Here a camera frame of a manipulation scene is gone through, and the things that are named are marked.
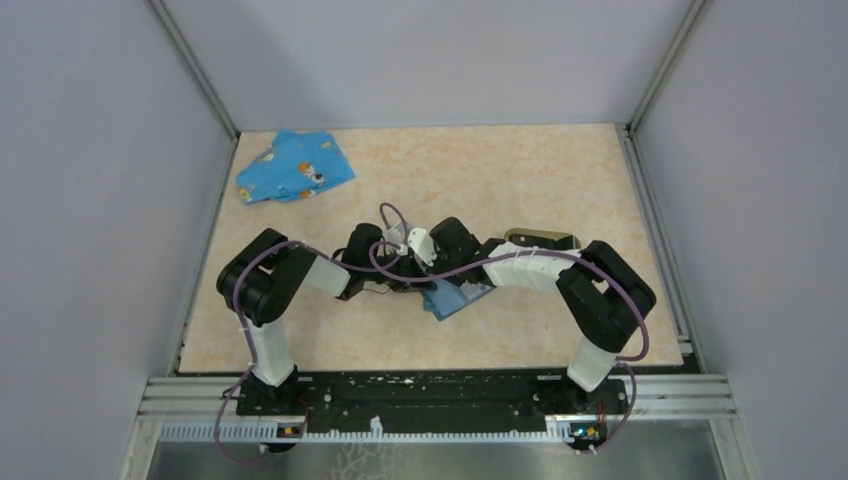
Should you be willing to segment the blue card holder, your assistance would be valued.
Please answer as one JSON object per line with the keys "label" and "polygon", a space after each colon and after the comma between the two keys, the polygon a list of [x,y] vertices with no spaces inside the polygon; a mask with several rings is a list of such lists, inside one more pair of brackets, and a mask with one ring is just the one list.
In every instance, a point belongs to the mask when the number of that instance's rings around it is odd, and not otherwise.
{"label": "blue card holder", "polygon": [[423,309],[437,321],[449,318],[494,290],[485,284],[465,282],[457,286],[447,280],[437,280],[435,286],[434,290],[421,292],[421,296]]}

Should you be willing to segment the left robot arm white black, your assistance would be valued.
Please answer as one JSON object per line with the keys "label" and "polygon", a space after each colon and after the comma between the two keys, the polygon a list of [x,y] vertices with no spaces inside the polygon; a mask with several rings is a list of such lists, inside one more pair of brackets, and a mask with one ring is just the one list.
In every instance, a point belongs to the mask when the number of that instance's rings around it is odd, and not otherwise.
{"label": "left robot arm white black", "polygon": [[251,355],[252,379],[260,399],[277,414],[292,411],[300,388],[292,381],[297,367],[289,351],[282,315],[295,294],[310,287],[339,300],[349,300],[366,283],[386,285],[392,292],[432,291],[433,281],[402,282],[378,272],[370,261],[372,245],[384,239],[382,229],[360,223],[341,258],[329,260],[306,246],[266,228],[223,268],[216,289],[227,308],[239,316]]}

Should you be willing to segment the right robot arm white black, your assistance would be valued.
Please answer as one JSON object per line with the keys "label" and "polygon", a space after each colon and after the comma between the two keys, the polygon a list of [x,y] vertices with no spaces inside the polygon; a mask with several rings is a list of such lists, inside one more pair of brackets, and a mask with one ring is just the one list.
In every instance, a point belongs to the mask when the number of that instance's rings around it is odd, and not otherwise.
{"label": "right robot arm white black", "polygon": [[583,338],[567,368],[563,398],[576,412],[602,398],[601,383],[657,303],[653,289],[608,243],[566,249],[550,241],[479,241],[455,217],[414,228],[406,245],[428,276],[458,288],[523,288],[560,296]]}

